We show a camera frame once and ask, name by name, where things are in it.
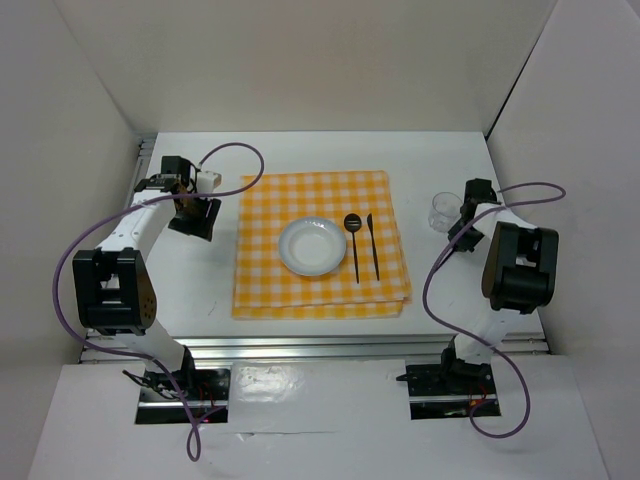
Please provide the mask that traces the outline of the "clear plastic cup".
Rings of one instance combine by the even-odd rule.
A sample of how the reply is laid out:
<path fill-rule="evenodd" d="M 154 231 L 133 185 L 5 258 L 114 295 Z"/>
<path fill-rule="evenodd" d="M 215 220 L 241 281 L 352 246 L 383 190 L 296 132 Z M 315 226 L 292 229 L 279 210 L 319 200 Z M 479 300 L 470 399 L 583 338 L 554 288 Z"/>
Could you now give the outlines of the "clear plastic cup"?
<path fill-rule="evenodd" d="M 429 226 L 436 232 L 446 233 L 458 221 L 462 200 L 454 193 L 439 192 L 431 201 Z"/>

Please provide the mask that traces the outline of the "black knife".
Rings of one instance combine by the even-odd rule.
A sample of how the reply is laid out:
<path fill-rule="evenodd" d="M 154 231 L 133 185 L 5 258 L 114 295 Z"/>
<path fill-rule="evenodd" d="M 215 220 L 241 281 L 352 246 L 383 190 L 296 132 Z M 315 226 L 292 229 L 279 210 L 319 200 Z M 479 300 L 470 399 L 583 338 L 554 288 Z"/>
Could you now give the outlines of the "black knife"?
<path fill-rule="evenodd" d="M 374 219 L 373 219 L 373 214 L 372 213 L 369 213 L 367 215 L 366 223 L 367 223 L 367 227 L 368 227 L 369 234 L 370 234 L 372 258 L 373 258 L 373 262 L 374 262 L 376 280 L 378 282 L 380 282 L 379 260 L 378 260 L 378 254 L 377 254 L 377 247 L 376 247 L 376 240 L 375 240 L 375 233 L 374 233 Z"/>

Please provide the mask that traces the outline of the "yellow white checkered cloth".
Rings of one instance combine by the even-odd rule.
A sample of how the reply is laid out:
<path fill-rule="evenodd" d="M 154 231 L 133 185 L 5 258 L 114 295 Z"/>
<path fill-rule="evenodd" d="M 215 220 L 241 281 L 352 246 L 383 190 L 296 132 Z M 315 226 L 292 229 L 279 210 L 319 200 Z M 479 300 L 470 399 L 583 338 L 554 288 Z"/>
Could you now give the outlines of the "yellow white checkered cloth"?
<path fill-rule="evenodd" d="M 394 317 L 411 297 L 386 171 L 269 174 L 241 195 L 234 318 Z"/>

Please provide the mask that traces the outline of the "black spoon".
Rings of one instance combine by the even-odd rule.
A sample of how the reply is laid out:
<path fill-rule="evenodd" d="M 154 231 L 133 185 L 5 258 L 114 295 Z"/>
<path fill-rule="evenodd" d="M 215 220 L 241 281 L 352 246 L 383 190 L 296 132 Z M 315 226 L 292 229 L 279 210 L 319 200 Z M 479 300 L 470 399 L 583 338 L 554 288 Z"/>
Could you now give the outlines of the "black spoon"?
<path fill-rule="evenodd" d="M 343 225 L 346 231 L 351 234 L 352 238 L 352 249 L 353 249 L 353 261 L 354 261 L 354 271 L 356 277 L 356 283 L 360 283 L 360 274 L 359 274 L 359 260 L 358 260 L 358 251 L 357 251 L 357 241 L 356 234 L 362 227 L 362 220 L 360 216 L 356 213 L 349 213 L 345 216 Z"/>

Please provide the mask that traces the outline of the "white round plate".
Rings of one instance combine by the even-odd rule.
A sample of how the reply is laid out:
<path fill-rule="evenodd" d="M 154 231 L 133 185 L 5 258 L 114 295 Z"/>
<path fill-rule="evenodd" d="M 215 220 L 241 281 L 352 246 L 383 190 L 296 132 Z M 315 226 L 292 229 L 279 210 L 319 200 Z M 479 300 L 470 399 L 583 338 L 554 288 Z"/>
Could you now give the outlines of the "white round plate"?
<path fill-rule="evenodd" d="M 346 238 L 332 221 L 316 216 L 298 218 L 281 232 L 277 252 L 294 274 L 319 277 L 334 271 L 346 254 Z"/>

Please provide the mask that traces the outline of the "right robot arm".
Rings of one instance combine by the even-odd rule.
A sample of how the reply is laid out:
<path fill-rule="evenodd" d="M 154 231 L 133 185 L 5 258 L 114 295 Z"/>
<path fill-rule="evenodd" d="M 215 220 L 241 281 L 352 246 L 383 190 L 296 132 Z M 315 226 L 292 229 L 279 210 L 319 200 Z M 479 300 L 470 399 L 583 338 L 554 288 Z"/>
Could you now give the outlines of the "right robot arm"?
<path fill-rule="evenodd" d="M 471 329 L 465 330 L 435 318 L 456 335 L 435 367 L 408 367 L 397 377 L 413 395 L 462 395 L 491 378 L 491 357 L 517 320 L 550 303 L 556 279 L 559 234 L 518 217 L 498 199 L 487 179 L 466 182 L 460 218 L 447 232 L 449 243 L 437 257 L 427 279 L 453 253 L 475 250 L 484 238 L 490 241 L 481 279 L 486 304 Z"/>

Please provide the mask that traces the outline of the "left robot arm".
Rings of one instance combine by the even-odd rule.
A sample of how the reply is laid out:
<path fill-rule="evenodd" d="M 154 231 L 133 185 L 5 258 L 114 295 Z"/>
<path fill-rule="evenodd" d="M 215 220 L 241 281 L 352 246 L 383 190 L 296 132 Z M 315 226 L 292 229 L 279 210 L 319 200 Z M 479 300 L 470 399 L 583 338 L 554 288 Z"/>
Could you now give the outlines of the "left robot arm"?
<path fill-rule="evenodd" d="M 211 240 L 221 206 L 212 194 L 221 182 L 220 174 L 183 157 L 163 157 L 160 171 L 136 185 L 132 212 L 96 248 L 79 250 L 72 260 L 81 324 L 140 358 L 146 373 L 138 383 L 163 397 L 190 397 L 199 377 L 189 349 L 157 318 L 146 260 L 165 228 Z"/>

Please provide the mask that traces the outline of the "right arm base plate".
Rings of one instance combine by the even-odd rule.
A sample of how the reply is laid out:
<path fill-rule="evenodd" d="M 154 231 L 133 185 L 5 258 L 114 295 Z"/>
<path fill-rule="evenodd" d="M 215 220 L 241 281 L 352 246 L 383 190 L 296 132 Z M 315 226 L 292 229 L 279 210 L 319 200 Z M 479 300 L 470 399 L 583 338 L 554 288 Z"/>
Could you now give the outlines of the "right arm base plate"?
<path fill-rule="evenodd" d="M 491 368 L 484 365 L 478 376 L 445 374 L 440 365 L 407 365 L 396 377 L 405 383 L 412 420 L 466 418 L 472 409 L 477 417 L 501 415 Z"/>

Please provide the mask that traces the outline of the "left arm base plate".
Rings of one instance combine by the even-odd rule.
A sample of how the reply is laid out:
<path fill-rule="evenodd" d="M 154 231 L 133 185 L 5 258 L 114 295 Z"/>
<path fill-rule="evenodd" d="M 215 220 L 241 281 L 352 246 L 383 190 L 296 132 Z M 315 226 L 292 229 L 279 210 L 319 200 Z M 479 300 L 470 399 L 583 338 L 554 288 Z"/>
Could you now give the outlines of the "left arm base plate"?
<path fill-rule="evenodd" d="M 141 375 L 127 372 L 139 388 L 135 423 L 138 425 L 187 424 L 186 410 L 177 391 L 164 374 L 145 371 Z M 231 370 L 200 369 L 191 372 L 190 381 L 176 375 L 182 395 L 194 418 L 205 424 L 228 421 Z"/>

